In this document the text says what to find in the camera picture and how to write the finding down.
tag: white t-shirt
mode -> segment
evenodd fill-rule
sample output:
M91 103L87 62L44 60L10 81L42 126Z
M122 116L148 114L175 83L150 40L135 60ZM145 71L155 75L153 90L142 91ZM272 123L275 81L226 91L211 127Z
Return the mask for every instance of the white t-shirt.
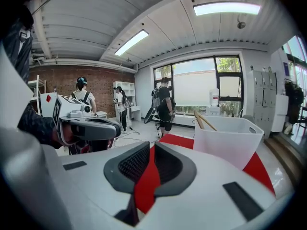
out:
M74 91L74 95L77 97L78 100L81 100L83 101L84 97L85 97L85 94L86 94L86 90L82 89L82 90L76 90ZM92 101L95 100L95 97L93 96L92 93L90 93L87 97L87 100L85 100L86 102L89 103L89 105L91 106L91 109L92 109Z
M126 108L125 108L123 105L120 104L120 103L122 103L122 100L123 100L123 95L122 95L122 93L116 94L116 99L118 100L119 111L120 111L120 112L125 111Z

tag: person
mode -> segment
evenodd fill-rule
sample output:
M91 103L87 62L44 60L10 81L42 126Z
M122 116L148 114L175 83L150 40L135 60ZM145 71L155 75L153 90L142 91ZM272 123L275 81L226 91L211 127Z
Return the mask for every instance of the person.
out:
M1 30L1 38L4 49L12 65L20 77L27 83L29 77L29 57L32 47L32 35L30 33L34 20L28 8L25 6L30 0L15 0L16 4L11 10L5 10L3 18L6 18ZM38 115L29 104L18 124L18 128L35 136L41 144L51 145L58 149L61 144L55 124L51 117ZM69 142L73 138L71 126L63 127L64 139Z
M123 133L127 133L126 128L127 128L127 121L126 121L126 116L127 116L127 108L126 108L126 101L127 97L123 89L118 86L116 88L116 99L118 103L118 112L119 112L119 118L120 122L123 126Z
M76 82L76 91L71 93L71 97L77 100L81 100L87 105L91 106L92 112L96 115L97 107L95 103L95 97L91 92L86 91L87 80L86 77L79 77Z
M162 78L161 86L158 89L158 97L160 105L158 107L158 115L160 118L160 129L162 137L169 133L172 129L173 108L168 88L168 77Z

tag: ceiling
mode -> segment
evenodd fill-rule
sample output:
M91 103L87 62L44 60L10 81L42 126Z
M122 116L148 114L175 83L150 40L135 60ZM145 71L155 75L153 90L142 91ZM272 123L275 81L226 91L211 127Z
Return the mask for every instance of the ceiling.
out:
M196 16L193 5L243 0L52 0L35 20L33 52L52 58L105 61L124 66L161 54L212 42L250 42L277 49L294 27L274 0L245 0L261 5L257 16L222 13ZM238 29L238 17L246 23ZM114 53L144 29L149 36L120 57Z

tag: white bin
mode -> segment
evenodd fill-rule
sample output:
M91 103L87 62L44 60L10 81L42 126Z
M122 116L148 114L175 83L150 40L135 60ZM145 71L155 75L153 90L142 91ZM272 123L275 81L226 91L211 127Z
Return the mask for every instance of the white bin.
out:
M205 116L217 129L214 131L204 121L205 129L196 123L193 149L227 160L242 170L255 153L263 130L244 118Z

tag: wooden stick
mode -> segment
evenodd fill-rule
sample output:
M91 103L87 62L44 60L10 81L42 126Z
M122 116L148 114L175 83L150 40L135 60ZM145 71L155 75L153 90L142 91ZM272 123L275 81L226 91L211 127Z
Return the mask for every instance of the wooden stick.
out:
M203 121L205 121L213 130L217 131L217 129L207 120L205 119L202 115L200 115L198 112L194 111L195 117L197 115L198 118L201 118Z
M200 126L200 128L201 128L201 129L205 129L205 127L204 127L204 125L203 125L203 123L202 123L202 120L201 120L201 118L200 118L200 116L199 116L199 113L196 112L196 111L194 111L194 115L195 115L195 118L196 118L197 123L198 123L198 125Z

